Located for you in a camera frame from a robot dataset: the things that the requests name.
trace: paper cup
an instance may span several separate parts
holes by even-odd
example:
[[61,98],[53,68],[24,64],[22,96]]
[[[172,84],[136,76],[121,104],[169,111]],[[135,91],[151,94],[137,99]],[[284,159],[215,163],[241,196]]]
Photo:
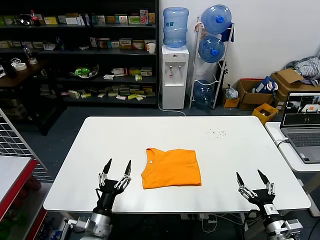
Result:
[[156,44],[155,43],[148,43],[149,53],[154,54],[156,51]]

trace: wire mesh rack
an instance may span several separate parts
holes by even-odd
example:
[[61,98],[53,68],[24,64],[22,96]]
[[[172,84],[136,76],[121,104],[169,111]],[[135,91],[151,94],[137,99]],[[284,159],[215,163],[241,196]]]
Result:
[[32,175],[42,183],[52,183],[47,167],[39,160],[31,147],[13,126],[4,112],[0,109],[0,156],[28,157],[37,161]]

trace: laptop screen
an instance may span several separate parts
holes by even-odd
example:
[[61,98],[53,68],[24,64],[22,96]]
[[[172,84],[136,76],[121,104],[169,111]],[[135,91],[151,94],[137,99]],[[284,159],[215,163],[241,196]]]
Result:
[[281,126],[320,126],[320,92],[289,92]]

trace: white table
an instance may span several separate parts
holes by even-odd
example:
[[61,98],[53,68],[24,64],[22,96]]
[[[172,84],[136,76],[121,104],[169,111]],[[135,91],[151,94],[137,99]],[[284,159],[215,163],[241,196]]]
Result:
[[[143,189],[146,149],[195,150],[202,186]],[[279,210],[308,209],[310,201],[255,116],[88,117],[44,202],[49,211],[91,212],[98,173],[108,160],[119,180],[129,160],[132,181],[116,213],[235,213],[256,208],[238,192],[236,171],[251,189],[263,188],[257,169],[275,183]]]
[[[265,129],[268,131],[274,141],[285,138],[284,134],[280,130],[280,122],[267,122],[265,124]],[[310,193],[320,186],[320,163],[305,164],[292,145],[289,143],[281,143],[278,149],[294,172],[317,172],[317,174],[310,181],[303,185],[303,189],[311,201],[311,207],[309,209],[311,214],[314,217],[320,217],[320,211],[310,196]]]

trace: laptop keyboard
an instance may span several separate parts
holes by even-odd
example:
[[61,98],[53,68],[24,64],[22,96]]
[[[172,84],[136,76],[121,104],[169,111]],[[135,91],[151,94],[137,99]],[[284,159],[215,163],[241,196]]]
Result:
[[320,146],[320,132],[288,133],[288,137],[297,147]]

